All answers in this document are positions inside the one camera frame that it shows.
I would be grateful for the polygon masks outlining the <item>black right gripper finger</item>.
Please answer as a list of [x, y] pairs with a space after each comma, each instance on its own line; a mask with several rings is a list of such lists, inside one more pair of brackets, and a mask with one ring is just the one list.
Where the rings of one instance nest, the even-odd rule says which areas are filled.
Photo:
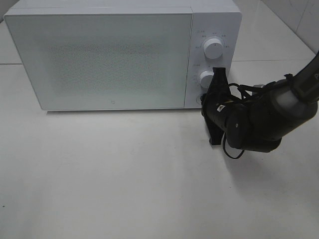
[[223, 135], [226, 131], [225, 117], [211, 119], [208, 116], [204, 116], [204, 120], [209, 133], [209, 143], [211, 145], [221, 145]]
[[213, 67], [213, 77], [208, 88], [208, 95], [226, 94], [230, 95], [229, 83], [226, 76], [226, 68]]

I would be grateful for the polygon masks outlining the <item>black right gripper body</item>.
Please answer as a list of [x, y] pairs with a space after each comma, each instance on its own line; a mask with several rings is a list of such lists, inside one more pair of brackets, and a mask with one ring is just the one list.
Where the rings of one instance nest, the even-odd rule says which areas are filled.
[[207, 91], [200, 99], [202, 116], [212, 132], [226, 132], [231, 120], [237, 123], [247, 116], [247, 107], [229, 89]]

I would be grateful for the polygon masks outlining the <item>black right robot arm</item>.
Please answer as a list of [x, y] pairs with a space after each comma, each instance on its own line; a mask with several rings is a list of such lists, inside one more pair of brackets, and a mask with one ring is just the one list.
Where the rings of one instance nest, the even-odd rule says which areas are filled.
[[211, 145], [268, 153], [318, 111], [319, 57], [296, 75], [266, 85], [231, 84], [225, 68], [214, 67], [201, 96], [201, 113]]

